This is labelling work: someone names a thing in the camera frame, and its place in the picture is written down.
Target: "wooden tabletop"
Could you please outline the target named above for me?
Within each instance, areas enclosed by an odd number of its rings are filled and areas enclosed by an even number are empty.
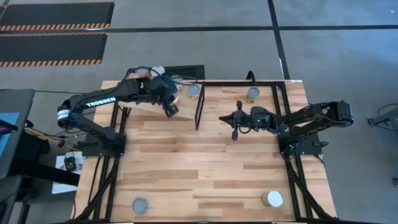
[[[117,82],[105,81],[102,88],[110,88]],[[302,82],[286,81],[286,87],[292,112],[307,106]],[[126,124],[127,146],[119,165],[111,221],[295,220],[277,136],[253,131],[232,141],[231,127],[218,119],[231,114],[237,100],[243,102],[247,113],[252,106],[275,113],[271,88],[259,87],[258,100],[249,104],[245,100],[248,87],[207,86],[198,131],[193,119],[197,100],[188,97],[187,88],[184,86],[179,93],[180,112],[171,119],[166,118],[160,106],[128,105],[132,111]],[[113,105],[98,107],[94,122],[109,126],[112,109]],[[302,160],[309,191],[326,212],[336,215],[322,163],[313,156],[302,156]],[[76,214],[87,205],[96,161],[97,158],[91,157],[84,163],[76,193]],[[282,194],[284,203],[280,208],[263,206],[261,195],[270,190]],[[297,192],[304,217],[302,195]],[[100,217],[104,217],[107,195],[102,201]],[[138,197],[148,201],[149,208],[143,215],[132,210],[132,202]]]

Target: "gray floor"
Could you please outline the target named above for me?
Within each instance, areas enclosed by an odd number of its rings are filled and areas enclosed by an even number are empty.
[[[280,26],[398,24],[395,0],[274,0],[274,4]],[[111,27],[253,25],[271,25],[267,1],[116,0]],[[281,35],[290,77],[304,81],[309,102],[344,99],[354,108],[354,125],[320,134],[330,141],[324,149],[325,164],[338,216],[397,223],[398,189],[391,179],[398,176],[398,139],[391,131],[369,127],[366,118],[397,102],[398,30],[283,31]],[[242,78],[248,70],[257,79],[282,78],[272,31],[110,34],[100,65],[0,68],[0,88],[92,91],[103,80],[121,79],[129,67],[191,64],[205,65],[206,77],[212,79]],[[67,97],[37,93],[29,119],[37,128],[56,133],[56,109]],[[60,152],[54,148],[52,155]],[[47,203],[32,206],[28,223],[66,220],[73,194],[49,197],[45,193],[49,188],[43,189],[38,202]]]

